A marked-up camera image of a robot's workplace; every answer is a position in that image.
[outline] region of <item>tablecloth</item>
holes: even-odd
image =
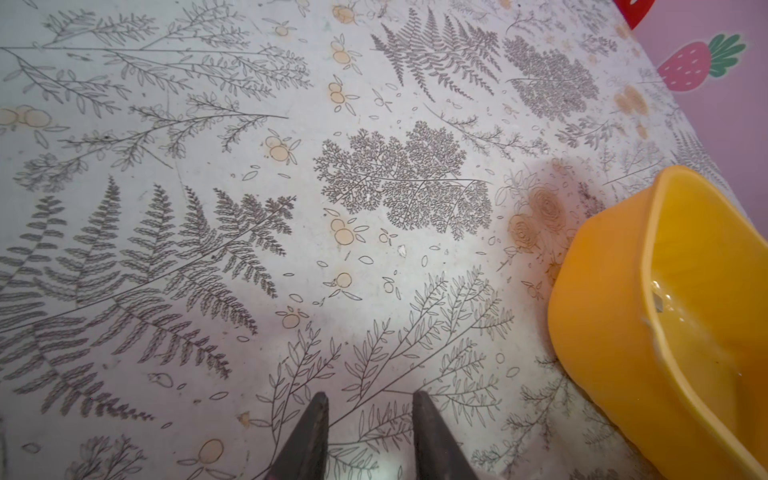
[[[564,374],[583,222],[732,197],[608,0],[0,6],[6,478],[414,478],[411,394],[509,478],[656,478]]]

